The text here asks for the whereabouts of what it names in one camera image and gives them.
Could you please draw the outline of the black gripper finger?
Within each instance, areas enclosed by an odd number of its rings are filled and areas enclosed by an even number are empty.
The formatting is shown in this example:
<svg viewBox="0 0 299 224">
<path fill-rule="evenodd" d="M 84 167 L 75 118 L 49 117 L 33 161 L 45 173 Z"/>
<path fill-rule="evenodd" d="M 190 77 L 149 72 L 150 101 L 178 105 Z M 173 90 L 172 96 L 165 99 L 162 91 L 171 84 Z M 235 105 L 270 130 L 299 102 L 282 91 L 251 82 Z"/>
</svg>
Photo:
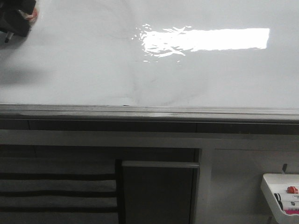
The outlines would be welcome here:
<svg viewBox="0 0 299 224">
<path fill-rule="evenodd" d="M 30 30 L 30 24 L 21 13 L 32 14 L 34 8 L 34 0 L 1 0 L 0 31 L 26 37 Z"/>
</svg>

